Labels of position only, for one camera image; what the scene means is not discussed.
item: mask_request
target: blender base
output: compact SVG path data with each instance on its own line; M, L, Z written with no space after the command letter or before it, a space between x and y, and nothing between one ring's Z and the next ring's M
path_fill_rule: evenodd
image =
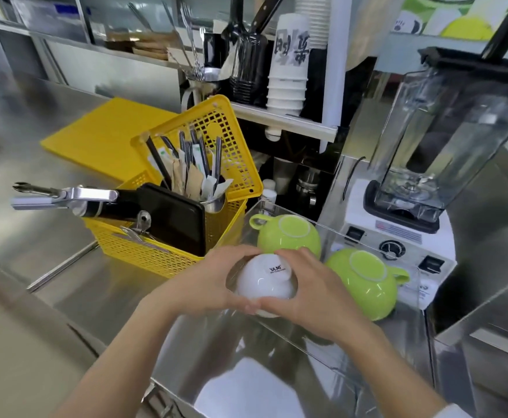
M383 218L384 220L390 221L391 223L400 224L402 226L417 230L419 232L434 234L439 230L439 220L434 222L419 220L416 217L404 217L396 214L391 210L384 210L376 206L374 200L376 198L376 192L380 188L378 181L371 181L366 187L364 193L364 210L375 217Z
M350 185L341 229L344 235L342 242L358 248L366 245L377 249L388 262L399 259L416 267L421 284L431 280L440 285L457 264L453 230L447 212L439 216L436 233L421 232L394 223L389 218L376 217L364 208L370 183L366 179L357 179Z

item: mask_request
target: yellow cutting board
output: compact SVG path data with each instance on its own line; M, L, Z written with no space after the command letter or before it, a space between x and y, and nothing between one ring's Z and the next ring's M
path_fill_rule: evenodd
M41 141L70 161L126 181L144 171L130 139L159 126L175 113L138 102L113 98L89 114Z

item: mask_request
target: stack of paper cups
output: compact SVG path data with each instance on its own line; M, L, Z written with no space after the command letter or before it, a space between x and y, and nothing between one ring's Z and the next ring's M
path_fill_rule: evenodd
M312 48L325 49L329 36L331 0L295 0L295 13L310 18Z
M298 116L305 100L310 54L310 20L298 13L282 14L277 24L267 93L267 111ZM281 130L265 130L277 141Z

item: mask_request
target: yellow basket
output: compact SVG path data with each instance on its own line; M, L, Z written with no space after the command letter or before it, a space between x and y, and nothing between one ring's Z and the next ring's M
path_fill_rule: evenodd
M221 173L225 179L233 179L233 184L227 191L227 202L223 209L217 214L205 214L206 247L210 249L216 245L223 234L233 228L237 220L244 218L247 199L259 196L263 185L226 97L216 95L162 125L154 127L150 130L152 140L157 147L162 147L164 145L160 135L168 136L175 147L178 147L180 145L179 131L184 130L188 135L190 124L196 129L198 137L204 137L210 164L213 161L209 151L215 152L216 137L222 137ZM131 144L142 159L145 170L133 179L124 182L119 188L136 189L147 182L159 184L160 173L150 164L149 151L142 139L136 136ZM130 224L126 222L102 218L84 218L84 221L106 255L166 278L173 277L203 258L151 238L140 236L139 239L135 239L135 233L128 232L127 228Z

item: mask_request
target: blender knob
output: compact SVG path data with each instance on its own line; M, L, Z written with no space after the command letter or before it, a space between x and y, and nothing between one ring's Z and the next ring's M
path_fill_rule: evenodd
M384 241L378 249L386 260L396 260L405 254L405 247L398 241Z

